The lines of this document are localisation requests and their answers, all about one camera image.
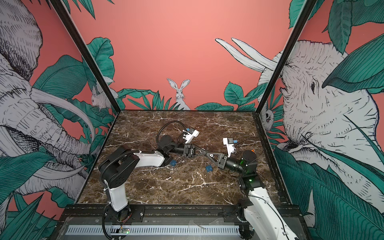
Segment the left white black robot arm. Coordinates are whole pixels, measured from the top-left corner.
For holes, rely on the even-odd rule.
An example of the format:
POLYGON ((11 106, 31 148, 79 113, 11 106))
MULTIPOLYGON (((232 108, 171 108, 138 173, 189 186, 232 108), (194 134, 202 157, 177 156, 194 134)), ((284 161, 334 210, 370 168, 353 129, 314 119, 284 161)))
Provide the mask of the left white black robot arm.
POLYGON ((169 135, 163 136, 154 151, 132 150, 121 145, 99 165, 99 182, 107 194, 112 209, 119 213, 129 207, 125 182, 134 169, 140 167, 164 167, 171 163, 171 154, 193 158, 207 151, 192 144, 176 143, 169 135))

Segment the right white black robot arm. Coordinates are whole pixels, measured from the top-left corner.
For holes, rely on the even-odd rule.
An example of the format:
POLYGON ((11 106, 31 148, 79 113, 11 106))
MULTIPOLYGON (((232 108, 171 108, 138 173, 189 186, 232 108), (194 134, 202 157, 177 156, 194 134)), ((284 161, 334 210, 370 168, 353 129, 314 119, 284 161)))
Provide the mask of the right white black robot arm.
POLYGON ((237 217, 241 222, 250 224, 260 240, 298 239, 278 212, 257 174, 258 156, 255 152, 244 151, 240 160, 223 153, 205 153, 205 156, 218 168, 239 173, 239 187, 247 199, 238 204, 237 217))

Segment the black front mounting rail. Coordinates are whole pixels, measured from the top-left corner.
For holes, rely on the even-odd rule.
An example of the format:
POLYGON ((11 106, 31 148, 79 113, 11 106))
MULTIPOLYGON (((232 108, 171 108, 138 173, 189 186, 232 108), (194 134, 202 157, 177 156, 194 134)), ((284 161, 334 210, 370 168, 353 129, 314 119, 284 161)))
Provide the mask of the black front mounting rail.
MULTIPOLYGON (((103 204, 75 204, 65 208, 59 223, 68 218, 97 218, 104 215, 103 204)), ((128 223, 142 223, 144 218, 223 218, 226 223, 244 223, 245 214, 236 205, 142 205, 131 204, 128 223)))

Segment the right black frame post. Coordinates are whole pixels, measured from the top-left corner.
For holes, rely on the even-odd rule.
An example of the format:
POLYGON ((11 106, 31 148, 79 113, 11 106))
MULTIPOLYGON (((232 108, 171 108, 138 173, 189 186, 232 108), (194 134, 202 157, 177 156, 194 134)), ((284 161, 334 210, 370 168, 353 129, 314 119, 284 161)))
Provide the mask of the right black frame post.
POLYGON ((294 46, 312 12, 314 9, 314 6, 316 4, 316 0, 309 0, 304 2, 304 6, 302 7, 302 10, 299 14, 299 17, 297 19, 297 22, 295 23, 293 30, 291 32, 291 35, 288 39, 288 42, 282 52, 282 55, 278 61, 277 67, 275 68, 272 77, 266 87, 266 90, 263 94, 263 97, 258 105, 258 108, 256 109, 256 114, 259 115, 268 99, 268 96, 271 94, 273 87, 276 83, 276 81, 279 79, 280 74, 283 71, 284 65, 286 64, 288 57, 292 53, 294 46))

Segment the black frame post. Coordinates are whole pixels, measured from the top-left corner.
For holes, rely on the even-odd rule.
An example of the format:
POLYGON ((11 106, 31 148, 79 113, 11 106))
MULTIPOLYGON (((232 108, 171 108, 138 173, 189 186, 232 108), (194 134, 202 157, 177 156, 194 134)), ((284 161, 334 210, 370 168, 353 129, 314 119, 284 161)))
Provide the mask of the black frame post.
POLYGON ((90 68, 92 74, 98 81, 98 83, 101 85, 104 93, 106 94, 107 98, 112 104, 113 109, 119 114, 121 112, 121 109, 115 99, 115 97, 112 95, 112 92, 109 89, 109 86, 104 80, 104 77, 96 64, 95 59, 93 58, 91 52, 89 51, 87 45, 85 44, 84 39, 82 38, 81 34, 79 33, 76 25, 72 21, 72 18, 64 5, 62 1, 58 0, 52 0, 50 1, 51 5, 55 9, 55 12, 58 14, 60 20, 64 24, 66 30, 70 34, 72 40, 74 41, 75 45, 77 46, 78 50, 80 51, 82 57, 84 58, 85 62, 87 63, 88 67, 90 68))
POLYGON ((292 53, 294 46, 312 12, 314 9, 314 6, 316 4, 316 0, 309 0, 304 2, 304 6, 302 7, 302 10, 299 14, 299 17, 297 19, 297 22, 295 23, 293 30, 291 32, 291 35, 288 39, 288 42, 282 52, 282 55, 278 61, 277 67, 275 68, 272 77, 266 87, 266 90, 263 94, 263 97, 258 105, 258 108, 256 109, 256 114, 259 115, 268 99, 268 96, 271 94, 273 87, 276 83, 276 81, 279 79, 280 74, 283 71, 284 65, 286 64, 288 57, 292 53))

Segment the left black frame post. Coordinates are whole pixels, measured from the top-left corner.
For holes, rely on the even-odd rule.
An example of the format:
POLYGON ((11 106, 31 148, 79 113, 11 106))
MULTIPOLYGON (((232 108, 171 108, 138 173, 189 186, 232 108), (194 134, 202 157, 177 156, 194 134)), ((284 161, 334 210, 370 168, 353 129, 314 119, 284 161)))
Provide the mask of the left black frame post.
POLYGON ((89 51, 87 45, 85 44, 84 39, 82 38, 81 34, 79 33, 76 25, 72 21, 72 18, 64 5, 62 1, 58 0, 52 0, 50 1, 51 5, 55 9, 55 12, 58 14, 60 20, 64 24, 66 30, 70 34, 72 40, 74 41, 75 45, 77 46, 78 50, 80 51, 82 57, 84 58, 85 62, 87 63, 88 67, 90 68, 92 74, 98 81, 98 83, 101 85, 104 93, 106 94, 107 98, 112 104, 113 109, 119 114, 121 112, 121 109, 115 99, 115 97, 112 95, 112 92, 109 89, 109 86, 104 80, 104 77, 96 64, 95 59, 93 58, 91 52, 89 51))

